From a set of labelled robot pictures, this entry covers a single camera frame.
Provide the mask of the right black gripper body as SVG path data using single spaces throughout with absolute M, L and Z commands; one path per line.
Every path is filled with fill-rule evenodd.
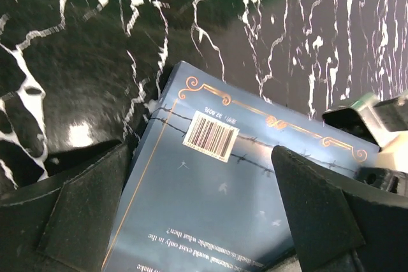
M 354 178 L 387 192 L 407 195 L 407 91 L 381 101 L 368 93 L 345 99 L 322 114 L 323 121 L 376 144 L 372 167 L 362 166 Z

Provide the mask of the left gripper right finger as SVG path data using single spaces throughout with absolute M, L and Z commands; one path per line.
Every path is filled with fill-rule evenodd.
M 283 146 L 271 154 L 303 271 L 406 271 L 407 174 L 346 177 Z

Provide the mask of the dark blue 1984 book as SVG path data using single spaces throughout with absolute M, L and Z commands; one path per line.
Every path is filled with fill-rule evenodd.
M 279 261 L 293 241 L 277 145 L 348 177 L 379 151 L 178 63 L 133 157 L 103 271 L 261 271 Z

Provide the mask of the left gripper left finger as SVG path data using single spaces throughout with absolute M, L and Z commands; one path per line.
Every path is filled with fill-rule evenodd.
M 82 148 L 75 167 L 1 196 L 1 271 L 101 271 L 128 174 L 128 145 Z

